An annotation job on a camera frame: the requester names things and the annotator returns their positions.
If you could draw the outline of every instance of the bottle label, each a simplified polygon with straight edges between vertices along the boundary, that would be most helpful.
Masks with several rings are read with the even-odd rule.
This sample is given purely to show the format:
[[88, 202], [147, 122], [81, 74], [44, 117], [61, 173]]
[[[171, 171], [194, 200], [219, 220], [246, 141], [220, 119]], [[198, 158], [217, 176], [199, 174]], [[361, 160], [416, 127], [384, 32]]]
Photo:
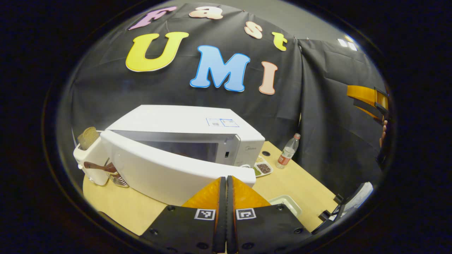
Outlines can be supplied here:
[[295, 153], [291, 153], [291, 152], [287, 151], [286, 149], [284, 149], [282, 151], [281, 156], [278, 159], [278, 163], [281, 165], [287, 165], [287, 163], [289, 163], [290, 159], [292, 158], [292, 156], [294, 154]]
[[287, 163], [289, 163], [289, 161], [290, 161], [290, 158], [286, 158], [282, 155], [278, 159], [278, 163], [281, 165], [287, 165]]

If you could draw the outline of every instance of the gray wall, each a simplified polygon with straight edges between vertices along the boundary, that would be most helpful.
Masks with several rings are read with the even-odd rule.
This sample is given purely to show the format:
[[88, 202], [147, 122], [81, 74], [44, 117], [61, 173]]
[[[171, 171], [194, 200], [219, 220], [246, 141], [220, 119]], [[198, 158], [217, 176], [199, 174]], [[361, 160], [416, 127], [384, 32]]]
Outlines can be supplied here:
[[[182, 5], [184, 3], [196, 3], [199, 0], [170, 0], [156, 7], [168, 5]], [[223, 4], [239, 9], [244, 9], [256, 16], [265, 19], [288, 33], [295, 35], [297, 39], [309, 39], [337, 43], [338, 38], [345, 39], [344, 32], [329, 23], [314, 16], [298, 6], [280, 0], [209, 0], [208, 3]]]

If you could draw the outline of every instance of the table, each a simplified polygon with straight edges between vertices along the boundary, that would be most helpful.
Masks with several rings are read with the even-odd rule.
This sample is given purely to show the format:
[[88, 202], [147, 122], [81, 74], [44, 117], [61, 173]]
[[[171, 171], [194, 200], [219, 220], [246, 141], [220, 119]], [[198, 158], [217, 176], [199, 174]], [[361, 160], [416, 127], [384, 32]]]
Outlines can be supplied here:
[[[268, 151], [270, 156], [262, 155], [262, 151]], [[311, 232], [322, 223], [318, 216], [324, 210], [333, 212], [336, 208], [335, 195], [292, 160], [284, 169], [278, 169], [280, 154], [272, 143], [264, 143], [260, 155], [273, 167], [273, 172], [256, 178], [253, 189], [267, 200], [281, 195], [292, 197], [302, 210], [298, 220]], [[96, 210], [137, 235], [143, 234], [167, 205], [130, 187], [118, 187], [110, 180], [104, 186], [96, 185], [86, 176], [83, 195]]]

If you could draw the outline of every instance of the plastic bottle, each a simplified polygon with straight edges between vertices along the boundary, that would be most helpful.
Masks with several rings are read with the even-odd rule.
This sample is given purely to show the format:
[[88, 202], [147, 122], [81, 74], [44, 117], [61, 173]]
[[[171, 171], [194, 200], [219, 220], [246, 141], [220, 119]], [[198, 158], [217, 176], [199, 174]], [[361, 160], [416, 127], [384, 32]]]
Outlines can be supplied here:
[[292, 156], [295, 154], [295, 151], [298, 148], [298, 141], [300, 140], [300, 134], [295, 133], [293, 135], [293, 138], [287, 142], [286, 146], [284, 147], [284, 150], [282, 151], [281, 156], [278, 159], [278, 162], [276, 163], [276, 167], [279, 169], [283, 169], [287, 163], [290, 161]]

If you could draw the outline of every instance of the black cloth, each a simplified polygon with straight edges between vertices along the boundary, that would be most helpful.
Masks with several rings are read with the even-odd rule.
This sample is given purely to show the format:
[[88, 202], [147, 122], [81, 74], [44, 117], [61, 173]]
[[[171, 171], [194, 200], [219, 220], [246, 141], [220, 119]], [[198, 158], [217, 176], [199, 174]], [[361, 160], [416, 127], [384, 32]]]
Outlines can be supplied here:
[[[221, 8], [223, 18], [189, 17], [188, 14], [200, 6]], [[63, 94], [62, 103], [66, 104], [66, 111], [60, 114], [71, 123], [74, 136], [77, 137], [90, 126], [103, 130], [142, 104], [204, 106], [232, 109], [266, 140], [282, 149], [297, 132], [300, 116], [301, 56], [293, 35], [241, 9], [207, 3], [178, 6], [145, 27], [128, 30], [153, 10], [156, 9], [143, 11], [106, 34], [92, 46], [74, 70]], [[262, 27], [261, 39], [245, 33], [247, 21]], [[146, 52], [146, 58], [152, 59], [162, 54], [168, 32], [189, 33], [168, 66], [149, 72], [127, 69], [125, 61], [135, 37], [148, 33], [160, 35], [151, 42]], [[285, 52], [274, 46], [272, 32], [282, 33], [287, 39]], [[190, 86], [201, 58], [197, 50], [200, 45], [217, 47], [225, 62], [236, 53], [251, 59], [245, 69], [243, 92], [228, 91], [224, 85], [215, 88], [210, 75], [211, 85], [208, 88]], [[274, 95], [259, 92], [264, 74], [262, 61], [278, 67]], [[77, 182], [81, 183], [83, 173], [76, 168], [72, 158], [73, 142], [71, 144], [68, 140], [69, 136], [72, 139], [71, 130], [62, 131], [67, 135], [62, 137], [66, 139], [64, 156], [68, 161], [74, 161], [74, 168], [70, 171], [78, 175]]]
[[377, 184], [375, 161], [382, 127], [353, 105], [348, 85], [385, 91], [374, 64], [360, 50], [298, 40], [302, 54], [300, 165], [334, 194], [350, 196], [363, 182]]
[[[189, 17], [200, 6], [221, 8], [223, 18]], [[345, 197], [360, 183], [378, 179], [380, 171], [374, 157], [381, 126], [346, 96], [347, 85], [384, 90], [381, 78], [362, 52], [296, 40], [253, 14], [218, 4], [183, 4], [147, 26], [128, 30], [153, 10], [157, 9], [126, 20], [97, 41], [67, 81], [57, 138], [61, 157], [80, 186], [83, 172], [72, 155], [73, 135], [77, 137], [90, 126], [103, 130], [142, 104], [230, 108], [281, 150], [300, 131], [300, 148], [294, 160], [331, 191]], [[247, 21], [262, 27], [262, 39], [245, 33]], [[146, 51], [146, 58], [152, 59], [162, 54], [169, 32], [186, 32], [189, 36], [182, 40], [168, 66], [148, 72], [133, 72], [126, 67], [134, 38], [148, 33], [160, 35]], [[286, 51], [274, 46], [272, 32], [282, 33], [287, 39]], [[225, 62], [236, 53], [251, 59], [245, 69], [243, 92], [228, 91], [224, 85], [216, 88], [210, 75], [208, 88], [190, 86], [201, 58], [197, 50], [201, 45], [219, 48]], [[274, 95], [259, 92], [262, 61], [278, 67]]]

